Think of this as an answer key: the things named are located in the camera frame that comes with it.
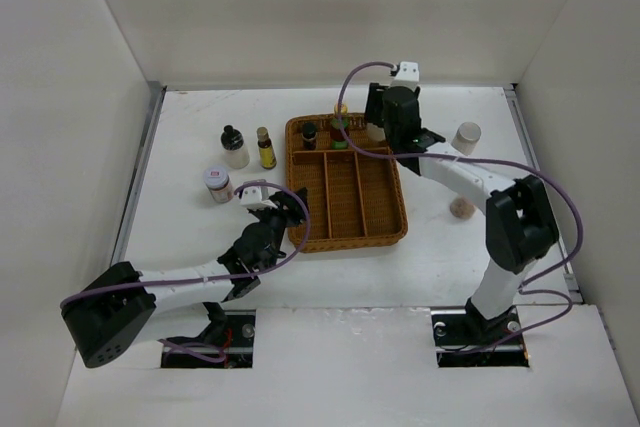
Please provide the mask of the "black cap salt grinder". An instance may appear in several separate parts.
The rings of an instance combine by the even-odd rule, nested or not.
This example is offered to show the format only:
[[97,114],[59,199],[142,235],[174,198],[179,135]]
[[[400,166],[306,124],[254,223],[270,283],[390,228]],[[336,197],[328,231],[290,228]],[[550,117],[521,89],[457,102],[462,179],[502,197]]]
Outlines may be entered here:
[[381,143],[386,141],[386,135],[385,135],[384,129],[376,126],[373,123],[368,123],[366,125],[366,133],[368,138],[372,142]]

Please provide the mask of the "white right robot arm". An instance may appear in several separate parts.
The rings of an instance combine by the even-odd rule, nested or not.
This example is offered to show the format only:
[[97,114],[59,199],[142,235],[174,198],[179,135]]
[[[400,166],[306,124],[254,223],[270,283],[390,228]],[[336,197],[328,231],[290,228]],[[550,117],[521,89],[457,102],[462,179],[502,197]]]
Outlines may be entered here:
[[511,179],[468,162],[481,128],[464,122],[449,143],[421,125],[418,97],[417,88],[371,83],[365,119],[384,130],[400,165],[447,187],[484,215],[489,264],[466,302],[463,327],[471,340],[487,342],[499,332],[527,273],[559,240],[559,230],[541,179]]

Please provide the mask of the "small black cap bottle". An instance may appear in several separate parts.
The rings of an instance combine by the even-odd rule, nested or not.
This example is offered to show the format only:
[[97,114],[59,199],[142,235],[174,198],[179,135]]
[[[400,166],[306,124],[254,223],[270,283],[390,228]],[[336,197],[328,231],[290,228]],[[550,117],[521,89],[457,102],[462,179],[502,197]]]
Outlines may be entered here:
[[303,147],[306,150],[315,150],[317,144],[317,127],[313,122],[305,122],[301,129]]

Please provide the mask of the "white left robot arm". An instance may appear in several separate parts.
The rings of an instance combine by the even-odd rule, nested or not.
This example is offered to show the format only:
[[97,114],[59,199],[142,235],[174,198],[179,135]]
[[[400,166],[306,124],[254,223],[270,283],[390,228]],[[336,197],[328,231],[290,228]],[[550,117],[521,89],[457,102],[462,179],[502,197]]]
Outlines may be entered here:
[[308,190],[249,182],[237,189],[254,216],[231,247],[205,264],[143,271],[122,261],[61,302],[61,316],[84,365],[105,366],[129,347],[158,341],[169,354],[224,365],[233,331],[222,305],[259,286],[263,275],[290,261],[281,246],[287,229],[310,225]]

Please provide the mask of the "yellow cap sauce bottle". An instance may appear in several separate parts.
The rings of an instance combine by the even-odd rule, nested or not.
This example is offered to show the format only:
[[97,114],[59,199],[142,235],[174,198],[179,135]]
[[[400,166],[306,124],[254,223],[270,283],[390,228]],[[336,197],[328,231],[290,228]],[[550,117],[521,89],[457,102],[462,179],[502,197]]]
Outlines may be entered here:
[[330,148],[332,150],[343,150],[349,147],[349,142],[347,141],[349,121],[347,105],[336,103],[334,105],[334,115],[329,125]]

